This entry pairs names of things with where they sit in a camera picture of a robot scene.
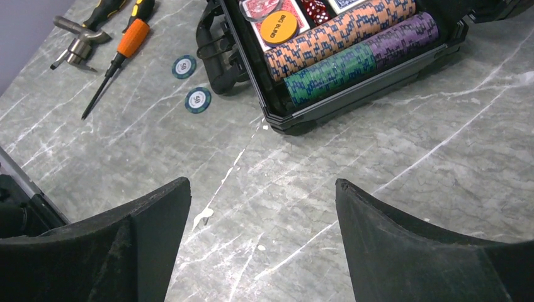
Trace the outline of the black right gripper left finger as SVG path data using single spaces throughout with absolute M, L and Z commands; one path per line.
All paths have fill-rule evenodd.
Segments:
M 191 206 L 179 177 L 138 199 L 1 240 L 2 301 L 164 301 Z

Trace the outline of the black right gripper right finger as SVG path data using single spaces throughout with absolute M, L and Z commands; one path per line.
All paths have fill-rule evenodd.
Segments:
M 533 242 L 453 232 L 336 181 L 336 211 L 357 301 L 532 301 Z

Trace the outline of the yellow big blind button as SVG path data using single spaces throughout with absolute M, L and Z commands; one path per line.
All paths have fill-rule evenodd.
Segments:
M 279 45 L 289 41 L 298 32 L 299 23 L 289 11 L 276 11 L 261 23 L 259 34 L 265 44 Z

